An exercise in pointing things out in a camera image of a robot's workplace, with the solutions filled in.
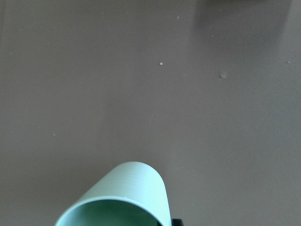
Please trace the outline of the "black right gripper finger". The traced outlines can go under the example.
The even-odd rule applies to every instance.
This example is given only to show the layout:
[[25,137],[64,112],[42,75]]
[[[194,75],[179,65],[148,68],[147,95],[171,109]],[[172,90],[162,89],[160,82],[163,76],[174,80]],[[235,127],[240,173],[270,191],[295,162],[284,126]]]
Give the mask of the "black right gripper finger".
[[182,219],[179,218],[172,219],[172,226],[183,226]]

